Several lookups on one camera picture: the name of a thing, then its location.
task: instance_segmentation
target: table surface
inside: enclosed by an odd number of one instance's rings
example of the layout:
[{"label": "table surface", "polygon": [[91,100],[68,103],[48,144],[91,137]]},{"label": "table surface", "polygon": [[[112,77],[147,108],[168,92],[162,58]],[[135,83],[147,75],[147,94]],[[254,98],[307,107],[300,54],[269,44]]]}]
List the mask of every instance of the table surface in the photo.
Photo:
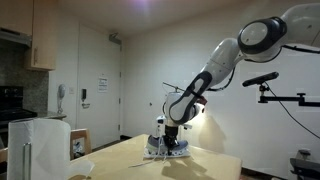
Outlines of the table surface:
[{"label": "table surface", "polygon": [[75,159],[71,163],[82,159],[92,161],[95,164],[89,174],[92,179],[239,180],[239,158],[193,146],[189,146],[190,157],[167,158],[165,161],[161,158],[143,166],[129,168],[151,161],[143,158],[147,140],[148,135],[140,135]]},{"label": "table surface", "polygon": [[65,114],[59,114],[52,111],[38,112],[38,116],[37,116],[37,118],[44,118],[44,119],[63,119],[66,117],[67,115]]}]

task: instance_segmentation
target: white door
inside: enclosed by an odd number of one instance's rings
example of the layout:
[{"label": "white door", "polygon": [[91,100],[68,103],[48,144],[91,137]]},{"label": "white door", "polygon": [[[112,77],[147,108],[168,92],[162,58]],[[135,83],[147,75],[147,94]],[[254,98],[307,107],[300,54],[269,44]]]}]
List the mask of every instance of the white door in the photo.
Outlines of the white door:
[{"label": "white door", "polygon": [[[79,31],[76,126],[89,129],[92,148],[97,148],[120,138],[120,47],[106,34],[84,25]],[[87,94],[84,102],[83,89]]]}]

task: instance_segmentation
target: tile backsplash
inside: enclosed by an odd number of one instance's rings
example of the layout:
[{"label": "tile backsplash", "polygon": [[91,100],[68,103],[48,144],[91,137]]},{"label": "tile backsplash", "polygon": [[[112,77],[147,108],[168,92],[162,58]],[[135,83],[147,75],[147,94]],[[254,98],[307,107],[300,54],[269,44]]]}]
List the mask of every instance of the tile backsplash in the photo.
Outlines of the tile backsplash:
[{"label": "tile backsplash", "polygon": [[48,105],[49,73],[24,68],[24,52],[0,48],[0,86],[23,86],[23,108],[42,112]]}]

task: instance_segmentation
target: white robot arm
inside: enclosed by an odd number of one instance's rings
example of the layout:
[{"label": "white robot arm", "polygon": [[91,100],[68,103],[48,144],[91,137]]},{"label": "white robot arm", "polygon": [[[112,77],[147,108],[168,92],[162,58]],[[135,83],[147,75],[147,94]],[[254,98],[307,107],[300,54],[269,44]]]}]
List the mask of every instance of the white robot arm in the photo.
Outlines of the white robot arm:
[{"label": "white robot arm", "polygon": [[319,33],[320,3],[315,3],[294,6],[280,18],[253,21],[240,31],[237,39],[223,40],[183,94],[168,94],[164,108],[167,119],[165,143],[168,148],[177,145],[178,126],[199,112],[197,100],[203,99],[202,94],[206,90],[223,81],[239,61],[269,62],[277,57],[283,47],[301,50],[288,46],[290,43],[313,46]]}]

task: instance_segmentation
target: stove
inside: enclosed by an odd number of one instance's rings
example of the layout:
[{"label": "stove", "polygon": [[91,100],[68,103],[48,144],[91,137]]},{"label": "stove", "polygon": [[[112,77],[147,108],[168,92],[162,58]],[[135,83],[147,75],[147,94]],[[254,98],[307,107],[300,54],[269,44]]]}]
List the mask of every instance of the stove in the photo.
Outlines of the stove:
[{"label": "stove", "polygon": [[0,128],[10,121],[37,117],[36,112],[23,109],[23,87],[0,86]]}]

